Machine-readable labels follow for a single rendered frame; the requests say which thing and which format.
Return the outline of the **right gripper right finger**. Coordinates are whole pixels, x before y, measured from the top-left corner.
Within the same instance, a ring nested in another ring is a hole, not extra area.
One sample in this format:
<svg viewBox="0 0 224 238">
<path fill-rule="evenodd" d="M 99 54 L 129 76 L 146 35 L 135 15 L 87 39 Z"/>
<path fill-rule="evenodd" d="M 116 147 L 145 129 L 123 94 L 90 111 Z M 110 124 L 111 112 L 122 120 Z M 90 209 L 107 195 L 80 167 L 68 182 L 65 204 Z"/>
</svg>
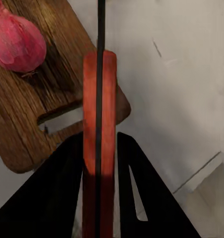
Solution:
<svg viewBox="0 0 224 238">
<path fill-rule="evenodd" d="M 121 238 L 201 238 L 137 141 L 117 133 Z M 137 219 L 129 165 L 147 220 Z"/>
</svg>

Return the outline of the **parer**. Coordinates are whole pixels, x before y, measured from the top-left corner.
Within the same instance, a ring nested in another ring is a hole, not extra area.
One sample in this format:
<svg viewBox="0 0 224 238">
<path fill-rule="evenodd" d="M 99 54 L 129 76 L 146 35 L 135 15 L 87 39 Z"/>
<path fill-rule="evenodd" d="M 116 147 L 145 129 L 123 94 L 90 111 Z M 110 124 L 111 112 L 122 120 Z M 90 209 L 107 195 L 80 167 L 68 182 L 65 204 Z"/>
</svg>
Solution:
<svg viewBox="0 0 224 238">
<path fill-rule="evenodd" d="M 106 0 L 98 0 L 98 49 L 84 56 L 82 238 L 113 238 L 117 58 L 105 51 Z"/>
</svg>

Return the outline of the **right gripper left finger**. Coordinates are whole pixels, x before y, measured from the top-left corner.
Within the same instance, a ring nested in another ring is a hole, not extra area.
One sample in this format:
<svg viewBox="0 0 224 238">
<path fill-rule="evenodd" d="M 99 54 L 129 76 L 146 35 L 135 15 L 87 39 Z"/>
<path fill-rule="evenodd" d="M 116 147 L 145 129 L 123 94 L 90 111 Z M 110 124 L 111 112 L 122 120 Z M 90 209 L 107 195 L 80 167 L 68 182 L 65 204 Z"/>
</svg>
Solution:
<svg viewBox="0 0 224 238">
<path fill-rule="evenodd" d="M 71 238 L 83 132 L 66 140 L 0 209 L 0 238 Z"/>
</svg>

